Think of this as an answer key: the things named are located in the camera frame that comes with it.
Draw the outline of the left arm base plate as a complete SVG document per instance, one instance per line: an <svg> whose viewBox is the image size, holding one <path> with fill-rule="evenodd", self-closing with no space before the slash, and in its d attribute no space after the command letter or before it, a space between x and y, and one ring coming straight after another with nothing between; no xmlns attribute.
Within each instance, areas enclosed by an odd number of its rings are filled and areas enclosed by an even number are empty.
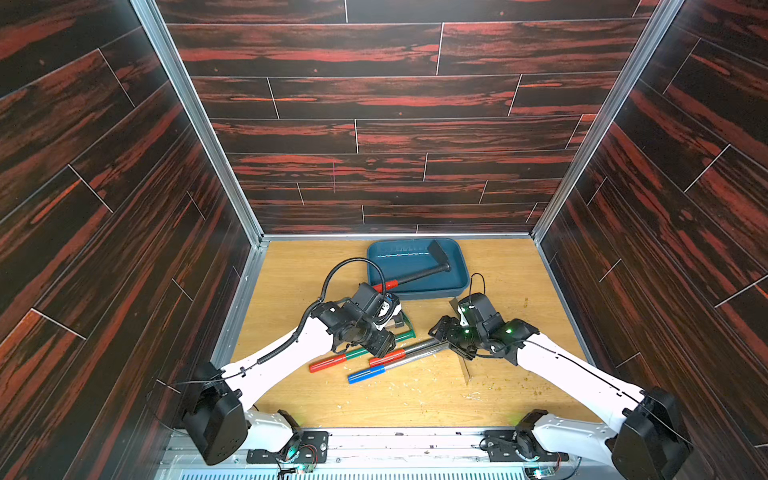
<svg viewBox="0 0 768 480"><path fill-rule="evenodd" d="M329 449L329 433L322 430L300 430L295 433L288 443L277 450L249 450L246 456L247 464L304 464L317 465L325 463Z"/></svg>

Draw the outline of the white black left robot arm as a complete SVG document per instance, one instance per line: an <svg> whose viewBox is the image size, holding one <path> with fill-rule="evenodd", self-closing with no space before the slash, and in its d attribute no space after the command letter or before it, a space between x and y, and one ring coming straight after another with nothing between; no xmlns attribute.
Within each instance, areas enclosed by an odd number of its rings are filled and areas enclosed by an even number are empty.
<svg viewBox="0 0 768 480"><path fill-rule="evenodd" d="M224 367L198 367L182 396L181 422L205 464L217 465L247 448L283 453L298 435L286 413L254 409L272 387L308 362L340 346L360 346L383 357L396 346L386 329L402 311L400 299L362 283L350 298L311 303L296 329L256 353Z"/></svg>

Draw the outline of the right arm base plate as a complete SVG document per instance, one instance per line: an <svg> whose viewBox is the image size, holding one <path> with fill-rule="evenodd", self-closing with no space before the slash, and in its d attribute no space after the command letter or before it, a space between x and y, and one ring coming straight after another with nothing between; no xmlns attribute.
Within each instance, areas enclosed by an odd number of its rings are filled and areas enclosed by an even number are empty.
<svg viewBox="0 0 768 480"><path fill-rule="evenodd" d="M568 460L568 454L549 452L531 433L518 430L487 430L479 448L491 462L555 462Z"/></svg>

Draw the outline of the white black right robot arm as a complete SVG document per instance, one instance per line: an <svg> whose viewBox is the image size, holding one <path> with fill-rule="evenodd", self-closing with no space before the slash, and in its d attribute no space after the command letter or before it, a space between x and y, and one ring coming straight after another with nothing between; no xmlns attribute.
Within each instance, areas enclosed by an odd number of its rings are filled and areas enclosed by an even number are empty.
<svg viewBox="0 0 768 480"><path fill-rule="evenodd" d="M614 468L625 479L672 479L694 450L678 401L654 387L625 382L577 358L522 319L506 321L482 293L457 303L429 331L458 356L500 359L547 380L597 417L585 422L543 409L529 412L506 435L486 434L494 460L554 461L576 456Z"/></svg>

